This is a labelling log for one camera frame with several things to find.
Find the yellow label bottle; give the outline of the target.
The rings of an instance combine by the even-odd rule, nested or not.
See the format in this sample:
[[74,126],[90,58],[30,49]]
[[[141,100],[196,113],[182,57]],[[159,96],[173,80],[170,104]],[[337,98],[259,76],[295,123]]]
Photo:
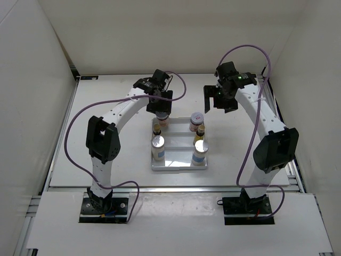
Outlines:
[[203,140],[205,135],[205,126],[203,124],[199,125],[194,136],[193,144],[195,145],[198,140]]
[[157,123],[153,126],[153,137],[161,135],[160,125]]

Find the blue label shaker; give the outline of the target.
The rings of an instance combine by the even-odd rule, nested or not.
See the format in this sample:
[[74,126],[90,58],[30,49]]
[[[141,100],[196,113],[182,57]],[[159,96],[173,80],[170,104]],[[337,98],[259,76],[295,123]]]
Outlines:
[[208,143],[205,140],[198,140],[194,144],[194,151],[192,154],[191,163],[196,166],[204,165],[206,162],[208,150],[209,150]]
[[156,135],[151,140],[151,152],[155,161],[162,161],[165,156],[165,139],[161,135]]

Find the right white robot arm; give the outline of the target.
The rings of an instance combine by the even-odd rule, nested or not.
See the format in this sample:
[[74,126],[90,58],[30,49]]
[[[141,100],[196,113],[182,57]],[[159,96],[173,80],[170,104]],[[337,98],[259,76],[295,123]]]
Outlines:
[[259,136],[256,148],[248,147],[255,168],[248,182],[241,187],[239,201],[232,207],[245,213],[258,211],[265,202],[266,190],[275,175],[294,158],[299,133],[279,120],[262,99],[262,87],[256,76],[236,70],[232,61],[218,65],[216,85],[204,86],[205,112],[211,107],[229,113],[242,106]]

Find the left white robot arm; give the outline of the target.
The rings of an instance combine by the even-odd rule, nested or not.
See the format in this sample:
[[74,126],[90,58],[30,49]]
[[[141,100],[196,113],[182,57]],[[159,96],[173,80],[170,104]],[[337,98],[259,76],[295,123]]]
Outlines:
[[86,147],[96,180],[87,193],[99,213],[106,214],[112,209],[111,167],[121,149],[120,131],[144,107],[153,114],[171,113],[173,91],[166,90],[170,78],[166,72],[155,70],[152,77],[140,78],[133,84],[126,101],[117,103],[100,117],[92,116],[88,121]]

